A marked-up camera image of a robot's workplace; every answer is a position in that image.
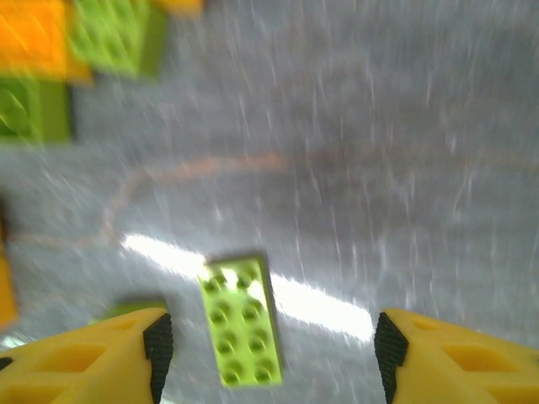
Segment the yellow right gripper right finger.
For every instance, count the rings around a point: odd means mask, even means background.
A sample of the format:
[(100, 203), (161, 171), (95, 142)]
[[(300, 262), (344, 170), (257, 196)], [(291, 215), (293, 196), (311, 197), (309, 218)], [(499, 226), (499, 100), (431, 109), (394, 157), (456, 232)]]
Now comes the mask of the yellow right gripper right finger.
[(536, 403), (538, 352), (401, 309), (378, 317), (374, 337), (388, 403)]

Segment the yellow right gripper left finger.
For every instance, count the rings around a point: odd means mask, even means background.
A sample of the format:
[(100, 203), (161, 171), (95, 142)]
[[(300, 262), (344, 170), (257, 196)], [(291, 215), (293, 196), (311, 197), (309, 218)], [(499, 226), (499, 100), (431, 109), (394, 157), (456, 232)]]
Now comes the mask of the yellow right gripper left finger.
[(144, 308), (1, 353), (3, 403), (159, 403), (171, 316)]

